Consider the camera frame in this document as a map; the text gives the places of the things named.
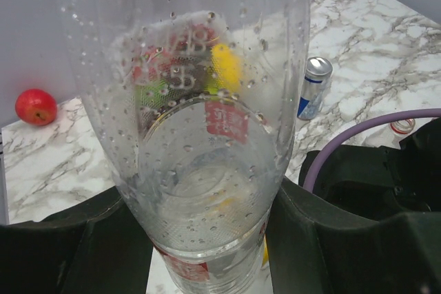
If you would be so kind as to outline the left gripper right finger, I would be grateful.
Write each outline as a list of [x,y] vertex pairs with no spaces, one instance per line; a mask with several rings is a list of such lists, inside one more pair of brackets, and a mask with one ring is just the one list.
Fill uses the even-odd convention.
[[266,230],[275,293],[439,293],[440,214],[382,221],[284,178]]

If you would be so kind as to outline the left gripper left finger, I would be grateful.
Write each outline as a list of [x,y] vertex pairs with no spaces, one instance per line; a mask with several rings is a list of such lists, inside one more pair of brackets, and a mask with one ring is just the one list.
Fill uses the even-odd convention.
[[152,249],[112,187],[40,222],[1,226],[1,292],[145,293]]

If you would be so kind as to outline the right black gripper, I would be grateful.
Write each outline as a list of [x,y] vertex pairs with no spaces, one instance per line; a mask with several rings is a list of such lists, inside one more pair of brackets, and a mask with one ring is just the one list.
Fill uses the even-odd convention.
[[399,213],[440,217],[440,119],[397,147],[341,145],[300,205],[308,216],[351,213],[382,221]]

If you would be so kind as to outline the red label clear bottle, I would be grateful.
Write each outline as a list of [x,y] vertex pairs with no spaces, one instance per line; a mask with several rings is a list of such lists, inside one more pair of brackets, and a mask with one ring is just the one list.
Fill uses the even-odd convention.
[[415,128],[416,121],[414,118],[406,120],[397,120],[389,123],[390,129],[399,136],[409,135]]

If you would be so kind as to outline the clear water bottle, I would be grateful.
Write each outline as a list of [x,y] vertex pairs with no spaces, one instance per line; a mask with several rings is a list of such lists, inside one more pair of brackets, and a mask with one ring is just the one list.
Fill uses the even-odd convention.
[[[76,86],[116,188],[184,293],[244,293],[294,145],[309,0],[58,0]],[[240,90],[200,95],[140,137],[109,56],[135,25],[209,10],[242,61]]]

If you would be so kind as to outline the silver blue drink can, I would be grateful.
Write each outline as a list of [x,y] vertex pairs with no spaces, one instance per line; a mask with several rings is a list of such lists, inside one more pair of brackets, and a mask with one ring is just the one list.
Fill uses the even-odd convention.
[[332,72],[329,60],[320,56],[307,59],[297,113],[300,120],[311,120],[317,116]]

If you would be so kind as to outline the red apple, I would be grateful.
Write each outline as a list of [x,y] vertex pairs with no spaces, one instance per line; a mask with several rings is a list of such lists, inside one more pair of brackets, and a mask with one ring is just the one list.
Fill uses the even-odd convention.
[[54,97],[40,89],[29,89],[22,92],[15,102],[14,109],[23,122],[34,126],[52,123],[58,112]]

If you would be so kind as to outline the white plastic fruit basket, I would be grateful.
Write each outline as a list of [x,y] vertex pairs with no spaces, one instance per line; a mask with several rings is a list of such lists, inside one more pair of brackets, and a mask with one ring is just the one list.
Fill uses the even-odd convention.
[[206,90],[211,48],[224,43],[235,52],[224,18],[209,10],[135,25],[111,44],[109,56],[125,94],[123,112],[140,137],[177,105],[210,94]]

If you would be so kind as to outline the yellow mango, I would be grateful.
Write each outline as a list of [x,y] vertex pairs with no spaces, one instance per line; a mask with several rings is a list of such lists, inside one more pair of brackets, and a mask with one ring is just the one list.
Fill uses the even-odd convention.
[[211,48],[212,64],[207,69],[206,90],[217,94],[224,89],[233,94],[240,90],[242,80],[242,61],[228,45],[218,43]]

